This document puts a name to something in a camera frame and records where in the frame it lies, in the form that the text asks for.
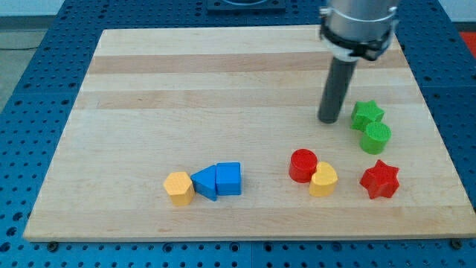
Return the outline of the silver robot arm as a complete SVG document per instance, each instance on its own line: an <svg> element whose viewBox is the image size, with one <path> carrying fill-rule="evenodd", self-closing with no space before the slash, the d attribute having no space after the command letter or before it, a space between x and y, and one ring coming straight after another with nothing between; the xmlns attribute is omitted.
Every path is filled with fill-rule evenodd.
<svg viewBox="0 0 476 268"><path fill-rule="evenodd" d="M329 0L319 8L320 39L340 61L377 60L390 46L399 0Z"/></svg>

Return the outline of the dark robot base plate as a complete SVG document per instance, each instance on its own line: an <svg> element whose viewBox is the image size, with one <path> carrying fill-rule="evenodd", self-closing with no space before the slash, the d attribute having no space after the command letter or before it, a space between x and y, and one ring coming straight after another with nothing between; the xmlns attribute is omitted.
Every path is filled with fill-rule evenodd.
<svg viewBox="0 0 476 268"><path fill-rule="evenodd" d="M210 12L225 11L282 11L286 0L205 0Z"/></svg>

